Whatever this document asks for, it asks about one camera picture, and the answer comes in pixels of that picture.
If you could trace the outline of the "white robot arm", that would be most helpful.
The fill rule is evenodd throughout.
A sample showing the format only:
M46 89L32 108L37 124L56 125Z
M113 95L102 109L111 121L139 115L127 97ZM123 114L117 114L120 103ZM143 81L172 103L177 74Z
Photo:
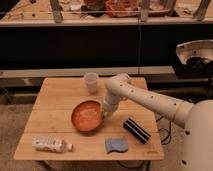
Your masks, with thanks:
M180 171L213 171L213 100L196 104L141 89L126 73L110 77L102 101L105 116L112 115L123 97L160 114L184 129Z

